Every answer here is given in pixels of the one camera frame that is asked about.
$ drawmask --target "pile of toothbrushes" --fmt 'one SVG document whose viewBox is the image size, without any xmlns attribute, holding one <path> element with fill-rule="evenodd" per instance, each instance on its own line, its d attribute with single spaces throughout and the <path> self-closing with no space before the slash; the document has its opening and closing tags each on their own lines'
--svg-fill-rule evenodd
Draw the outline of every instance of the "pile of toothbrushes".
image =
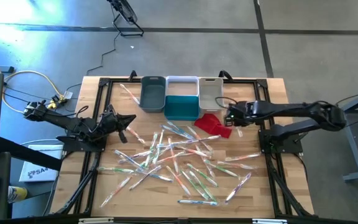
<svg viewBox="0 0 358 224">
<path fill-rule="evenodd" d="M 216 164 L 213 164 L 211 162 L 213 148 L 208 144 L 208 142 L 214 139 L 219 139 L 220 136 L 201 138 L 193 128 L 187 126 L 188 130 L 190 131 L 190 133 L 187 133 L 184 129 L 179 128 L 171 122 L 168 122 L 168 125 L 161 125 L 161 127 L 161 132 L 155 132 L 153 134 L 153 139 L 149 145 L 146 144 L 146 141 L 142 139 L 132 128 L 127 128 L 127 130 L 131 132 L 140 143 L 149 147 L 149 150 L 134 155 L 127 155 L 118 150 L 114 151 L 114 153 L 119 157 L 119 164 L 130 164 L 133 166 L 133 169 L 122 169 L 118 167 L 98 167 L 98 171 L 111 171 L 127 175 L 127 177 L 120 184 L 118 184 L 116 189 L 107 196 L 100 207 L 105 206 L 114 195 L 116 195 L 129 183 L 129 181 L 135 175 L 139 175 L 140 179 L 132 184 L 129 187 L 129 190 L 134 190 L 148 177 L 168 182 L 167 184 L 172 184 L 172 182 L 176 180 L 179 186 L 183 189 L 185 195 L 189 198 L 189 200 L 178 200 L 178 203 L 218 206 L 221 203 L 217 201 L 215 196 L 211 193 L 210 189 L 204 184 L 205 182 L 209 182 L 213 187 L 219 187 L 218 183 L 216 182 L 213 169 L 217 169 L 218 171 L 224 172 L 227 175 L 235 177 L 239 180 L 237 187 L 235 187 L 223 201 L 223 204 L 227 204 L 242 188 L 242 186 L 250 179 L 251 172 L 249 172 L 245 177 L 240 177 L 236 173 L 223 168 L 221 165 L 242 168 L 246 170 L 256 169 L 254 166 L 231 162 L 257 157 L 260 156 L 260 153 L 237 157 L 227 157 L 224 161 L 217 161 Z M 165 138 L 165 142 L 163 142 L 165 131 L 177 134 L 186 138 L 187 140 L 173 142 L 171 138 Z M 209 175 L 203 173 L 188 162 L 182 164 L 181 166 L 178 161 L 181 157 L 184 156 L 199 157 Z M 172 162 L 173 168 L 164 164 L 166 162 Z M 168 170 L 171 176 L 158 174 L 158 171 L 162 169 Z M 197 192 L 197 195 L 200 195 L 204 200 L 190 200 L 192 194 L 188 188 L 189 186 L 194 188 L 194 190 Z"/>
</svg>

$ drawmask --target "gray floor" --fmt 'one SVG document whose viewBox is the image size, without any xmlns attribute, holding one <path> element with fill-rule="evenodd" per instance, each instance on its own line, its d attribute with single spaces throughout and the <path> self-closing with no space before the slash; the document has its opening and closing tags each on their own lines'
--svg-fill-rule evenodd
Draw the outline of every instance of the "gray floor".
<svg viewBox="0 0 358 224">
<path fill-rule="evenodd" d="M 144 27 L 255 29 L 251 0 L 129 0 Z M 260 0 L 266 29 L 358 30 L 358 1 Z M 0 22 L 60 26 L 111 27 L 105 1 L 0 0 Z M 21 32 L 0 27 L 0 65 L 47 74 L 64 91 L 79 83 L 88 69 L 112 49 L 115 32 Z M 290 102 L 336 102 L 358 93 L 358 35 L 268 35 L 275 77 L 285 79 Z M 216 76 L 221 69 L 234 77 L 266 77 L 258 34 L 146 33 L 118 38 L 117 51 L 103 57 L 103 68 L 89 75 Z M 19 75 L 9 84 L 50 97 L 45 80 Z M 13 95 L 36 100 L 18 93 Z M 20 109 L 23 102 L 8 99 Z M 74 108 L 75 102 L 68 107 Z M 63 130 L 26 121 L 2 106 L 0 136 L 15 142 L 49 139 Z M 315 131 L 302 140 L 311 199 L 317 215 L 358 221 L 358 180 L 342 175 L 357 171 L 343 132 Z M 20 161 L 12 170 L 21 169 Z M 47 197 L 14 205 L 14 217 L 39 215 Z"/>
</svg>

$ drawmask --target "wooden tabletop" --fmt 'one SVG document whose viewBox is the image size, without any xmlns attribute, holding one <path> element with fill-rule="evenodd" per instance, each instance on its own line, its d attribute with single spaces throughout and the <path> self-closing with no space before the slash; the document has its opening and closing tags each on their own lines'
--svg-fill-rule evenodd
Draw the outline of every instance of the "wooden tabletop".
<svg viewBox="0 0 358 224">
<path fill-rule="evenodd" d="M 76 109 L 88 105 L 89 109 L 81 114 L 82 117 L 91 117 L 96 98 L 100 77 L 84 77 L 81 86 L 80 95 Z M 272 103 L 288 103 L 287 94 L 285 91 L 284 81 L 281 78 L 268 78 L 268 90 Z M 125 86 L 136 96 L 140 97 L 140 83 L 125 83 Z M 254 101 L 254 89 L 248 84 L 224 84 L 224 96 L 233 98 L 235 100 Z M 111 103 L 115 110 L 120 114 L 136 114 L 136 119 L 131 123 L 132 127 L 138 134 L 150 142 L 154 132 L 161 132 L 160 125 L 167 124 L 163 113 L 149 114 L 143 112 L 132 100 L 127 92 L 115 83 L 112 88 Z M 291 118 L 276 118 L 278 124 L 292 123 Z M 174 123 L 184 129 L 186 126 L 191 126 L 202 137 L 208 137 L 209 134 L 193 126 L 190 121 L 174 121 Z M 212 163 L 216 161 L 223 161 L 227 156 L 241 156 L 254 152 L 259 152 L 259 141 L 257 137 L 258 126 L 250 125 L 241 128 L 243 137 L 239 137 L 237 131 L 234 129 L 229 139 L 218 139 L 208 141 L 207 143 L 214 149 Z M 118 166 L 119 158 L 113 153 L 113 150 L 118 149 L 127 155 L 133 155 L 138 152 L 148 150 L 131 134 L 126 132 L 128 139 L 127 144 L 122 144 L 117 133 L 112 133 L 108 137 L 106 150 L 102 153 L 100 165 L 106 167 L 124 167 L 133 169 L 130 164 Z M 173 141 L 185 140 L 183 137 L 165 131 L 164 142 L 171 137 Z M 166 152 L 162 158 L 169 156 Z M 51 212 L 62 208 L 64 203 L 70 198 L 73 191 L 77 188 L 80 179 L 80 173 L 83 163 L 83 152 L 75 152 L 63 161 L 62 168 L 59 174 L 57 188 L 53 198 Z M 292 154 L 283 154 L 283 165 L 285 169 L 285 176 L 287 178 L 287 185 L 293 192 L 296 199 L 304 206 L 304 208 L 313 213 L 313 207 L 310 200 L 310 193 L 305 177 L 305 172 L 301 162 Z M 179 157 L 178 163 L 180 167 L 186 168 L 186 163 L 191 163 L 203 172 L 207 170 L 199 156 L 185 156 Z M 96 190 L 94 195 L 92 216 L 96 217 L 192 217 L 192 218 L 268 218 L 274 217 L 272 198 L 270 195 L 269 181 L 267 177 L 267 169 L 264 156 L 259 156 L 254 159 L 238 161 L 239 163 L 257 166 L 258 168 L 252 172 L 252 177 L 243 188 L 238 191 L 236 196 L 229 202 L 228 205 L 219 207 L 212 207 L 209 205 L 185 205 L 179 204 L 177 200 L 186 199 L 185 193 L 179 186 L 177 181 L 174 183 L 165 182 L 155 178 L 146 178 L 138 187 L 129 191 L 129 186 L 137 182 L 141 175 L 134 176 L 130 182 L 115 195 L 111 201 L 103 208 L 99 206 L 104 202 L 105 198 L 115 190 L 118 183 L 126 178 L 125 175 L 115 174 L 112 172 L 99 172 L 96 183 Z M 158 174 L 169 175 L 165 166 L 168 165 L 173 169 L 171 161 L 164 164 L 163 169 L 158 171 Z M 233 169 L 227 167 L 240 176 L 245 176 L 249 170 Z M 238 185 L 239 180 L 231 177 L 226 173 L 214 169 L 216 174 L 216 182 L 219 187 L 213 187 L 209 182 L 205 181 L 199 176 L 200 180 L 207 185 L 211 193 L 218 201 L 223 202 L 224 199 L 231 193 L 231 191 Z M 192 194 L 192 200 L 202 200 L 195 189 L 184 178 L 179 177 L 181 181 L 189 188 Z M 85 207 L 86 199 L 88 197 L 88 187 L 85 188 L 83 203 L 81 211 Z M 284 211 L 282 202 L 282 193 L 278 189 L 278 197 L 280 207 Z"/>
</svg>

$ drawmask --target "gray container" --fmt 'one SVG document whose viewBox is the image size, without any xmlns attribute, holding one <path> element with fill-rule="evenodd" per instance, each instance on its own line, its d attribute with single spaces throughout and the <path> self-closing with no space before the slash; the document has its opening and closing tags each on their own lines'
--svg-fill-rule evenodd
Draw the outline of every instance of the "gray container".
<svg viewBox="0 0 358 224">
<path fill-rule="evenodd" d="M 223 96 L 223 79 L 222 78 L 200 78 L 200 109 L 201 113 L 218 113 L 222 108 L 216 103 L 215 98 Z M 223 99 L 217 100 L 223 105 Z"/>
<path fill-rule="evenodd" d="M 165 77 L 143 77 L 140 108 L 146 113 L 161 113 L 165 106 Z"/>
</svg>

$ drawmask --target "red cloth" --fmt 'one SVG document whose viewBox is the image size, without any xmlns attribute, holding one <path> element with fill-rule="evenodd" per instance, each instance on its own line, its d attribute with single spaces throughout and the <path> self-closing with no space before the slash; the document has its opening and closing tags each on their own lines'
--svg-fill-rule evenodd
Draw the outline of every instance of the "red cloth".
<svg viewBox="0 0 358 224">
<path fill-rule="evenodd" d="M 219 119 L 213 114 L 204 114 L 202 118 L 196 120 L 194 125 L 208 134 L 220 134 L 224 138 L 229 138 L 231 134 L 231 129 L 223 126 Z"/>
</svg>

